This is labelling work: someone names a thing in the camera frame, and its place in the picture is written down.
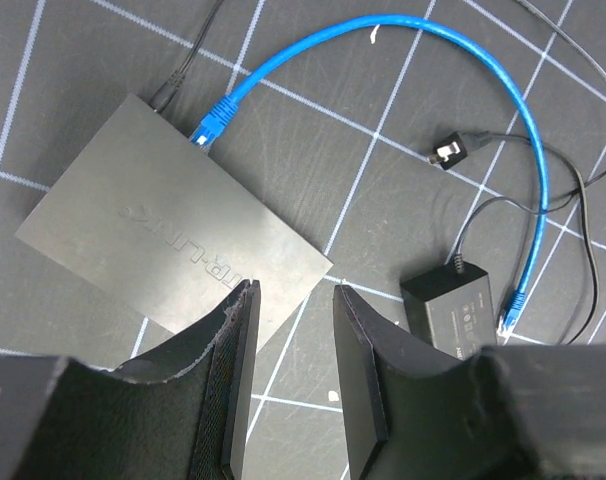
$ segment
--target gray cutting mat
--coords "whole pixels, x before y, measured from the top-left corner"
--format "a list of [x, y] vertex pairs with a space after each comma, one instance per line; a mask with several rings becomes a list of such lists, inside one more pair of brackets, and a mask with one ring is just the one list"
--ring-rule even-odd
[[[0, 352], [67, 353], [101, 366], [168, 338], [108, 295], [13, 238], [128, 92], [149, 98], [185, 54], [211, 2], [0, 0]], [[606, 68], [606, 0], [536, 2]], [[512, 0], [227, 0], [168, 119], [190, 133], [229, 85], [320, 27], [395, 12], [453, 27], [489, 49], [528, 95], [544, 139], [587, 176], [606, 165], [606, 86]], [[429, 35], [381, 28], [290, 62], [244, 102], [211, 156], [335, 267], [260, 352], [246, 479], [348, 478], [331, 323], [348, 281], [404, 324], [398, 280], [443, 262], [486, 198], [536, 196], [532, 155], [498, 145], [449, 174], [425, 163], [452, 129], [523, 133], [498, 82]], [[552, 190], [571, 185], [553, 160]], [[606, 180], [590, 189], [603, 299], [585, 340], [606, 342]], [[509, 343], [554, 341], [589, 307], [573, 206], [555, 213], [527, 308]], [[500, 205], [466, 245], [495, 304], [528, 222]]]

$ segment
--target black cable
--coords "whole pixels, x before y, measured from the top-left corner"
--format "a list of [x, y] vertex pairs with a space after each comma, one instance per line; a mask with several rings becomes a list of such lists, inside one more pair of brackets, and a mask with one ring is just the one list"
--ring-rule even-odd
[[[516, 135], [516, 134], [494, 134], [494, 133], [483, 133], [482, 135], [484, 136], [488, 136], [489, 138], [491, 138], [492, 140], [501, 140], [501, 141], [517, 141], [517, 142], [521, 142], [521, 143], [527, 143], [530, 144], [530, 140], [528, 137], [524, 137], [521, 135]], [[558, 150], [557, 148], [553, 147], [552, 145], [549, 145], [547, 143], [543, 144], [544, 148], [549, 151], [550, 153], [552, 153], [554, 156], [558, 157], [567, 167], [568, 169], [571, 171], [572, 175], [574, 176], [576, 183], [578, 184], [577, 189], [572, 190], [570, 192], [567, 192], [563, 195], [560, 195], [558, 197], [555, 197], [552, 201], [559, 201], [559, 200], [564, 200], [563, 203], [559, 206], [556, 206], [552, 209], [547, 210], [545, 213], [551, 213], [557, 210], [560, 210], [564, 207], [566, 207], [574, 198], [575, 196], [575, 191], [577, 192], [578, 196], [580, 197], [580, 206], [581, 206], [581, 226], [582, 226], [582, 230], [583, 230], [583, 242], [584, 242], [584, 246], [585, 246], [585, 251], [586, 251], [586, 255], [588, 258], [588, 262], [590, 264], [590, 271], [592, 274], [592, 305], [590, 308], [590, 312], [587, 316], [587, 319], [585, 320], [585, 322], [583, 323], [583, 325], [581, 326], [581, 328], [578, 330], [578, 332], [567, 342], [567, 344], [570, 343], [574, 343], [582, 334], [583, 332], [587, 329], [587, 327], [590, 325], [590, 323], [592, 322], [592, 320], [594, 319], [594, 316], [596, 314], [596, 310], [598, 308], [598, 302], [599, 302], [599, 297], [600, 297], [600, 282], [599, 282], [599, 275], [598, 275], [598, 268], [596, 265], [596, 256], [594, 255], [594, 250], [592, 247], [592, 240], [591, 240], [591, 234], [590, 234], [590, 227], [589, 227], [589, 220], [588, 220], [588, 212], [587, 212], [587, 191], [586, 188], [588, 185], [593, 185], [596, 181], [600, 180], [601, 178], [603, 178], [606, 175], [606, 170], [603, 172], [603, 174], [599, 175], [599, 178], [594, 177], [589, 183], [586, 183], [583, 180], [583, 176], [581, 175], [581, 172], [578, 170], [578, 168], [574, 165], [574, 163], [569, 159], [569, 157], [567, 155], [565, 155], [563, 152], [561, 152], [560, 150]], [[504, 201], [507, 203], [510, 203], [518, 208], [520, 208], [521, 210], [524, 210], [530, 214], [533, 215], [541, 215], [541, 212], [533, 210], [523, 204], [521, 204], [520, 202], [511, 199], [509, 197], [495, 197], [495, 198], [491, 198], [485, 202], [483, 202], [481, 205], [479, 205], [474, 212], [472, 213], [472, 215], [470, 215], [470, 218], [468, 218], [468, 220], [465, 222], [463, 229], [461, 231], [461, 235], [459, 236], [459, 240], [456, 244], [456, 248], [455, 248], [455, 265], [459, 264], [462, 265], [462, 249], [463, 249], [463, 242], [465, 241], [465, 237], [467, 235], [467, 231], [472, 223], [472, 221], [488, 206], [492, 205], [493, 203], [496, 202], [500, 202], [500, 201]], [[572, 327], [572, 323], [568, 323], [568, 325], [565, 327], [565, 329], [563, 330], [563, 333], [558, 341], [558, 343], [562, 343], [563, 340], [565, 339], [565, 337], [567, 336], [570, 328]]]
[[165, 108], [170, 104], [174, 95], [179, 91], [181, 85], [185, 81], [185, 76], [187, 74], [190, 65], [194, 61], [196, 54], [198, 53], [201, 45], [203, 45], [203, 41], [205, 40], [205, 36], [207, 32], [210, 30], [212, 23], [214, 22], [214, 17], [216, 13], [219, 11], [219, 8], [223, 4], [223, 0], [215, 0], [214, 5], [210, 9], [210, 12], [207, 14], [205, 18], [205, 22], [203, 22], [203, 26], [199, 31], [199, 34], [196, 37], [196, 40], [192, 44], [192, 48], [188, 52], [185, 60], [179, 68], [172, 72], [172, 75], [161, 85], [161, 87], [156, 91], [152, 98], [148, 102], [148, 105], [154, 110], [156, 113], [161, 113]]
[[[525, 145], [528, 145], [528, 146], [531, 145], [530, 139], [528, 137], [526, 137], [524, 135], [517, 135], [515, 133], [511, 133], [511, 134], [508, 134], [508, 135], [501, 134], [501, 133], [484, 133], [483, 135], [488, 135], [493, 140], [518, 141], [518, 142], [521, 142], [521, 143], [523, 143]], [[563, 163], [565, 163], [565, 165], [569, 169], [572, 169], [572, 162], [567, 158], [567, 156], [563, 152], [561, 152], [557, 148], [555, 148], [552, 145], [550, 145], [548, 143], [545, 143], [545, 142], [543, 143], [543, 146], [545, 147], [546, 150], [548, 150], [550, 153], [554, 154]], [[595, 175], [594, 177], [590, 178], [587, 182], [585, 182], [585, 187], [587, 188], [587, 187], [589, 187], [591, 185], [594, 185], [599, 180], [602, 180], [605, 176], [606, 176], [606, 169], [603, 170], [598, 175]], [[562, 195], [559, 195], [557, 197], [552, 198], [552, 202], [559, 201], [559, 200], [561, 200], [563, 198], [570, 198], [571, 199], [573, 196], [578, 195], [579, 191], [580, 190], [577, 187], [574, 190], [570, 190], [569, 192], [566, 192], [566, 193], [564, 193]], [[548, 212], [554, 212], [556, 210], [559, 210], [559, 208], [549, 210]]]

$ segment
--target ethernet cable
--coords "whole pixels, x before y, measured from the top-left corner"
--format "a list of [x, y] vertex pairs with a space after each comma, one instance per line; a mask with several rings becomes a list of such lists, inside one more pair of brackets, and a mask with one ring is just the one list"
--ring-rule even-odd
[[503, 320], [500, 328], [501, 330], [509, 330], [514, 323], [516, 323], [518, 317], [520, 316], [521, 310], [523, 309], [527, 294], [527, 287], [534, 274], [536, 261], [538, 260], [543, 244], [546, 229], [545, 212], [547, 212], [549, 209], [548, 169], [545, 151], [538, 127], [534, 121], [534, 116], [525, 103], [519, 88], [514, 83], [505, 68], [503, 68], [503, 66], [492, 55], [464, 35], [452, 30], [451, 28], [424, 18], [397, 14], [358, 17], [327, 27], [290, 45], [256, 69], [239, 86], [237, 86], [236, 89], [234, 89], [229, 95], [223, 97], [214, 106], [214, 108], [212, 108], [212, 110], [203, 118], [203, 120], [201, 120], [201, 124], [191, 135], [190, 141], [201, 147], [211, 145], [212, 142], [214, 142], [214, 140], [216, 140], [223, 133], [227, 125], [232, 121], [234, 115], [238, 111], [239, 103], [250, 92], [250, 90], [252, 90], [252, 88], [254, 88], [272, 71], [299, 53], [302, 53], [309, 48], [345, 33], [362, 28], [374, 27], [376, 25], [399, 26], [423, 30], [438, 37], [444, 38], [455, 45], [458, 45], [464, 50], [467, 50], [483, 64], [485, 64], [492, 71], [492, 73], [498, 77], [505, 89], [508, 91], [512, 101], [515, 103], [521, 117], [523, 118], [532, 143], [532, 148], [534, 150], [534, 156], [538, 167], [538, 178], [540, 183], [538, 211], [544, 213], [537, 216], [534, 239], [528, 254], [527, 262], [523, 268], [521, 278], [513, 293], [513, 296], [502, 315]]

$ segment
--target power adapter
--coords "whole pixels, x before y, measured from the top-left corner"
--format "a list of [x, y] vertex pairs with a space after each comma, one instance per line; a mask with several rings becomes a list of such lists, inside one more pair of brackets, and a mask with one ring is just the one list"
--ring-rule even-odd
[[490, 278], [464, 262], [462, 273], [442, 265], [401, 283], [410, 332], [464, 360], [483, 345], [496, 345]]

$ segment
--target wire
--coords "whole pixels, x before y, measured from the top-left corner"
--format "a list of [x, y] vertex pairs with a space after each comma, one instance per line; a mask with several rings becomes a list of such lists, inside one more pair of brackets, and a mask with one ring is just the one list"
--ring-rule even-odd
[[[530, 143], [530, 139], [527, 138], [525, 135], [518, 135], [515, 133], [510, 133], [510, 134], [502, 134], [502, 133], [491, 133], [491, 132], [484, 132], [484, 134], [488, 135], [490, 138], [492, 138], [493, 140], [500, 140], [500, 141], [517, 141], [520, 143], [523, 143], [525, 145], [531, 145]], [[561, 152], [560, 150], [558, 150], [556, 147], [553, 147], [552, 145], [550, 145], [549, 143], [545, 143], [543, 142], [543, 147], [550, 153], [554, 154], [554, 156], [556, 156], [559, 160], [561, 160], [567, 167], [568, 169], [572, 170], [575, 167], [575, 164], [567, 157], [567, 155], [565, 155], [563, 152]], [[599, 180], [602, 180], [604, 177], [606, 176], [606, 169], [603, 170], [601, 173], [599, 173], [598, 175], [595, 175], [594, 177], [590, 178], [588, 181], [585, 182], [585, 187], [589, 187], [591, 185], [594, 185], [596, 182], [598, 182]], [[556, 207], [553, 208], [551, 210], [548, 210], [548, 213], [552, 213], [555, 212], [557, 210], [561, 210], [563, 207], [565, 207], [568, 203], [570, 203], [572, 197], [578, 195], [580, 192], [579, 187], [570, 190], [569, 192], [563, 193], [557, 197], [552, 197], [550, 199], [551, 203], [557, 202], [559, 200], [563, 200], [566, 199], [567, 202], [562, 205], [561, 207]]]
[[[254, 88], [263, 78], [299, 53], [353, 30], [373, 27], [376, 25], [392, 25], [419, 29], [444, 38], [474, 55], [498, 77], [519, 110], [527, 128], [528, 135], [532, 140], [532, 148], [534, 150], [534, 156], [536, 157], [540, 184], [539, 211], [546, 212], [549, 208], [549, 178], [545, 152], [543, 150], [543, 144], [541, 142], [538, 127], [534, 121], [534, 116], [525, 103], [519, 88], [516, 86], [505, 68], [503, 68], [503, 66], [481, 46], [477, 45], [475, 42], [456, 32], [455, 30], [424, 18], [411, 17], [407, 15], [370, 15], [354, 18], [352, 20], [348, 20], [313, 33], [312, 35], [277, 53], [274, 57], [265, 62], [250, 76], [248, 76], [239, 86], [236, 87], [236, 89], [232, 91], [232, 93], [230, 93], [229, 96], [223, 97], [214, 106], [210, 113], [203, 118], [199, 127], [190, 137], [190, 140], [196, 145], [210, 145], [223, 133], [227, 125], [231, 122], [232, 118], [234, 118], [234, 115], [238, 110], [238, 104], [243, 97], [245, 97], [245, 95], [247, 95], [250, 90]], [[543, 237], [546, 229], [545, 216], [545, 213], [541, 213], [537, 217], [532, 246], [523, 268], [521, 279], [504, 316], [507, 326], [510, 326], [516, 322], [516, 319], [520, 315], [523, 307], [523, 303], [525, 302], [527, 286], [534, 274], [536, 261], [540, 255], [541, 246], [543, 244]]]
[[[492, 140], [497, 140], [497, 141], [514, 141], [514, 142], [525, 143], [528, 145], [530, 144], [529, 138], [522, 136], [522, 135], [517, 135], [517, 134], [484, 133], [483, 135], [491, 138]], [[601, 293], [600, 292], [600, 280], [599, 280], [599, 274], [598, 274], [598, 267], [596, 264], [596, 256], [594, 254], [594, 249], [592, 247], [592, 239], [591, 239], [589, 219], [588, 219], [586, 189], [589, 185], [593, 185], [596, 181], [603, 178], [606, 175], [606, 171], [604, 172], [603, 175], [600, 176], [600, 178], [597, 179], [595, 177], [590, 182], [585, 182], [583, 180], [583, 176], [581, 175], [581, 172], [579, 171], [579, 169], [576, 167], [574, 162], [572, 162], [565, 153], [561, 152], [559, 149], [557, 149], [557, 148], [553, 147], [552, 145], [549, 145], [548, 143], [545, 143], [545, 142], [543, 143], [543, 146], [548, 152], [552, 153], [555, 157], [560, 159], [565, 164], [565, 166], [570, 170], [570, 172], [574, 176], [576, 183], [578, 184], [578, 187], [576, 190], [578, 191], [577, 194], [580, 198], [581, 228], [583, 230], [583, 244], [585, 247], [585, 253], [588, 258], [588, 263], [590, 265], [590, 272], [591, 272], [591, 276], [592, 276], [592, 304], [590, 307], [590, 311], [588, 313], [586, 320], [583, 322], [583, 324], [581, 325], [581, 327], [579, 328], [577, 333], [575, 333], [573, 335], [573, 337], [567, 342], [567, 344], [571, 344], [571, 343], [574, 343], [583, 334], [583, 332], [587, 329], [587, 327], [590, 325], [590, 323], [594, 319], [594, 316], [596, 315], [596, 311], [598, 309], [599, 298], [600, 298], [600, 293]], [[564, 193], [558, 197], [553, 198], [552, 202], [560, 201], [560, 200], [563, 200], [563, 202], [561, 203], [561, 205], [551, 208], [551, 209], [547, 210], [545, 213], [552, 213], [552, 212], [561, 210], [562, 208], [565, 208], [575, 197], [574, 191], [575, 190], [572, 190], [570, 192]], [[456, 260], [457, 264], [463, 265], [463, 261], [462, 261], [463, 260], [463, 258], [462, 258], [463, 243], [465, 242], [465, 238], [467, 236], [467, 232], [470, 228], [470, 225], [472, 224], [474, 219], [476, 217], [478, 217], [478, 215], [483, 210], [485, 210], [487, 207], [489, 207], [490, 205], [497, 203], [497, 202], [507, 202], [532, 215], [537, 215], [537, 216], [541, 215], [540, 211], [531, 209], [531, 208], [523, 205], [522, 203], [520, 203], [512, 198], [509, 198], [509, 197], [499, 196], [499, 197], [494, 197], [489, 200], [486, 200], [485, 202], [483, 202], [481, 205], [479, 205], [474, 210], [472, 215], [470, 215], [470, 218], [468, 218], [468, 220], [463, 225], [463, 229], [461, 230], [461, 235], [459, 236], [459, 239], [457, 241], [456, 248], [455, 248], [455, 252], [456, 252], [455, 260]], [[561, 334], [558, 343], [563, 342], [563, 340], [567, 337], [571, 327], [572, 327], [572, 322], [569, 322], [566, 325], [565, 329], [563, 330], [563, 333]]]
[[207, 33], [210, 31], [210, 27], [214, 22], [214, 17], [216, 17], [216, 13], [221, 8], [223, 4], [223, 0], [215, 0], [214, 5], [210, 9], [207, 17], [205, 18], [205, 22], [201, 26], [201, 30], [196, 36], [196, 40], [192, 44], [190, 51], [187, 53], [185, 60], [179, 68], [172, 72], [172, 75], [161, 85], [161, 87], [156, 91], [152, 98], [148, 102], [148, 105], [154, 110], [156, 113], [162, 113], [165, 108], [170, 104], [174, 96], [183, 85], [185, 81], [185, 77], [187, 75], [187, 71], [190, 68], [190, 65], [194, 62], [194, 58], [196, 54], [199, 52], [201, 45], [203, 45], [203, 41]]
[[528, 0], [514, 0], [516, 3], [521, 5], [523, 8], [528, 10], [532, 15], [537, 17], [539, 20], [545, 22], [556, 34], [565, 40], [570, 46], [578, 52], [591, 66], [596, 70], [599, 75], [603, 78], [606, 83], [606, 71], [605, 69], [597, 62], [592, 55], [587, 53], [587, 51], [576, 42], [572, 37], [570, 37], [565, 31], [559, 27], [554, 21], [552, 21], [547, 15], [545, 15], [541, 10], [532, 5]]
[[183, 74], [187, 73], [187, 70], [190, 68], [190, 65], [194, 61], [194, 57], [196, 57], [196, 54], [199, 53], [199, 49], [201, 48], [201, 45], [203, 45], [203, 41], [205, 41], [205, 37], [206, 37], [207, 33], [209, 32], [210, 27], [212, 26], [212, 23], [214, 22], [214, 17], [216, 17], [216, 14], [219, 11], [219, 8], [221, 8], [222, 4], [223, 4], [223, 0], [216, 0], [214, 2], [214, 5], [212, 5], [212, 8], [210, 9], [210, 12], [208, 13], [208, 15], [205, 19], [205, 22], [203, 22], [201, 31], [197, 35], [196, 40], [194, 41], [194, 44], [192, 45], [192, 48], [190, 49], [187, 56], [185, 57], [185, 60], [183, 60], [183, 63], [181, 64], [181, 66], [177, 69], [181, 73], [183, 73]]

